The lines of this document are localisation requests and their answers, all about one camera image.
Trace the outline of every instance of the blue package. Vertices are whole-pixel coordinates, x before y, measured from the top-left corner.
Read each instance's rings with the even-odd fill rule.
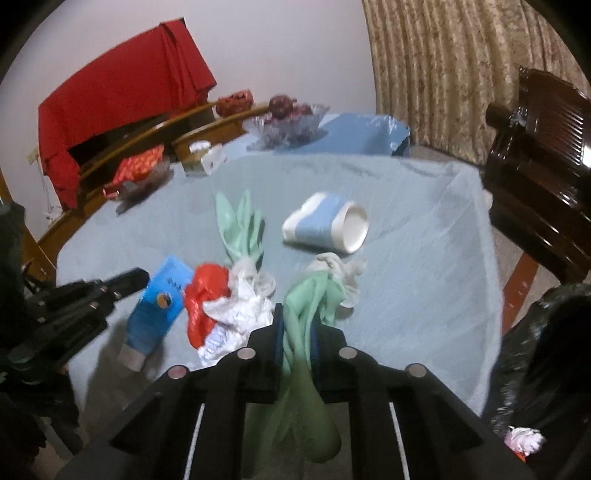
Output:
[[[191,268],[172,255],[166,258],[127,320],[121,363],[141,370],[183,309],[183,290],[192,278]]]
[[[285,147],[276,153],[396,155],[408,157],[410,128],[390,115],[341,113],[320,127],[318,138],[299,147]]]

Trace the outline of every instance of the white tissue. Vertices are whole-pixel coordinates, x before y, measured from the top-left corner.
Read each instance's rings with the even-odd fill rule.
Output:
[[[509,427],[505,436],[505,445],[515,453],[523,453],[529,456],[542,448],[546,439],[539,430],[525,427]]]
[[[236,262],[228,287],[230,297],[203,302],[204,313],[217,321],[204,345],[197,349],[204,367],[216,365],[223,356],[246,346],[253,330],[273,323],[273,304],[267,297],[275,291],[275,279],[258,273],[252,259]]]
[[[353,259],[349,262],[344,262],[341,257],[332,252],[316,255],[314,260],[308,265],[306,271],[327,271],[334,275],[345,287],[345,299],[341,302],[341,306],[347,309],[355,307],[359,301],[359,287],[355,277],[361,275],[365,271],[366,262],[363,259]]]

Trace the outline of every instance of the red plastic bag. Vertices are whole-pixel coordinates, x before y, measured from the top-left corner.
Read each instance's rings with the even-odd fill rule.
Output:
[[[231,116],[246,112],[252,108],[255,101],[250,90],[240,90],[227,97],[217,100],[216,112],[219,116]]]
[[[203,313],[204,301],[229,297],[227,268],[206,263],[197,267],[193,280],[185,288],[184,305],[189,313],[187,336],[193,348],[199,348],[205,337],[213,330],[216,322]]]
[[[143,180],[149,175],[154,165],[162,160],[163,153],[164,145],[157,145],[138,155],[124,158],[111,183]]]

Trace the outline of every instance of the light blue tablecloth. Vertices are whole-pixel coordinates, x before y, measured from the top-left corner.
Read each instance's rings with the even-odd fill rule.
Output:
[[[399,157],[252,155],[211,177],[173,181],[121,216],[107,202],[61,250],[57,279],[108,278],[133,267],[155,273],[174,254],[191,267],[224,262],[214,211],[220,190],[236,205],[249,188],[265,218],[263,269],[277,279],[273,301],[313,259],[284,245],[281,224],[314,192],[351,198],[369,213],[361,301],[339,322],[350,345],[385,365],[426,364],[479,412],[501,339],[502,296],[478,171]],[[150,381],[175,364],[198,368],[183,312],[136,374],[118,364],[126,318],[139,294],[118,303],[109,329],[69,363],[82,421],[96,433]]]

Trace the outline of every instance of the blue and white mug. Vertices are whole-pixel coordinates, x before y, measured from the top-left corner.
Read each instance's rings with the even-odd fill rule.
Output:
[[[363,244],[368,214],[357,203],[318,192],[293,212],[281,227],[283,240],[352,254]]]

